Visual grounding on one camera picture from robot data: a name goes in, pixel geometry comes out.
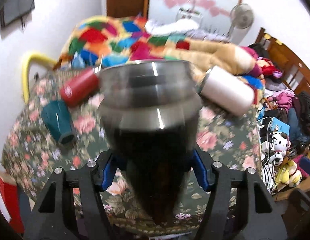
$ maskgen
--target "white fan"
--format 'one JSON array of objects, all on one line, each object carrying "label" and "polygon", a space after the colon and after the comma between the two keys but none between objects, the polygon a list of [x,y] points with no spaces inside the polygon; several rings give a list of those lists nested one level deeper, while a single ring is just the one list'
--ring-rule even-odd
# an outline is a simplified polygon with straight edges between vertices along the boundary
[{"label": "white fan", "polygon": [[230,37],[235,28],[246,29],[253,24],[254,14],[252,8],[246,3],[236,5],[230,12],[231,28],[228,31]]}]

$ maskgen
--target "red can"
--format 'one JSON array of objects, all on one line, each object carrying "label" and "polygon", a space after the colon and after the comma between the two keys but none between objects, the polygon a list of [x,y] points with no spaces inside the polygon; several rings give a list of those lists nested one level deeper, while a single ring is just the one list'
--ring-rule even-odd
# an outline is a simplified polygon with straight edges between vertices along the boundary
[{"label": "red can", "polygon": [[60,96],[68,107],[76,107],[99,88],[99,83],[95,69],[88,68],[67,82],[60,89]]}]

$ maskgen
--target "cup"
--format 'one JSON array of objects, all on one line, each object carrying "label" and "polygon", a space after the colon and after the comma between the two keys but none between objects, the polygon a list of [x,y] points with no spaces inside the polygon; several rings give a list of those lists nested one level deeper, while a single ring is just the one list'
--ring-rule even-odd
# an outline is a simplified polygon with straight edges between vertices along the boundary
[{"label": "cup", "polygon": [[64,145],[75,140],[73,121],[64,101],[50,101],[42,109],[41,117],[56,142]]}]

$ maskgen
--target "silver screw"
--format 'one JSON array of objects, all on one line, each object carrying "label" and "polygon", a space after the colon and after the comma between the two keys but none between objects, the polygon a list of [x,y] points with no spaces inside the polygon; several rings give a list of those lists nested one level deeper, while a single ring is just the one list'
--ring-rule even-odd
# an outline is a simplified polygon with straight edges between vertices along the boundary
[{"label": "silver screw", "polygon": [[254,174],[256,172],[254,168],[248,168],[247,171],[250,174]]},{"label": "silver screw", "polygon": [[222,163],[221,162],[214,162],[213,165],[216,168],[220,168],[222,166]]},{"label": "silver screw", "polygon": [[62,171],[63,171],[63,168],[61,168],[61,167],[55,168],[56,174],[60,174]]},{"label": "silver screw", "polygon": [[92,168],[92,167],[95,167],[95,165],[96,165],[96,162],[95,162],[95,161],[90,161],[90,162],[87,163],[87,166],[88,166],[88,167],[91,167],[91,168]]}]

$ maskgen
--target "gray fabric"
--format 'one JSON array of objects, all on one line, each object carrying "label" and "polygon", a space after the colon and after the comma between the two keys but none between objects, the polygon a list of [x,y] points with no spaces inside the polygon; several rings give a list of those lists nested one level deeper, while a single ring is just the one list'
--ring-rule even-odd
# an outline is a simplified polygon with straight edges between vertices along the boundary
[{"label": "gray fabric", "polygon": [[279,83],[275,83],[275,82],[273,82],[269,78],[265,78],[265,81],[266,81],[265,87],[268,90],[281,91],[281,90],[287,89],[287,86],[284,85],[283,83],[280,83],[280,84]]}]

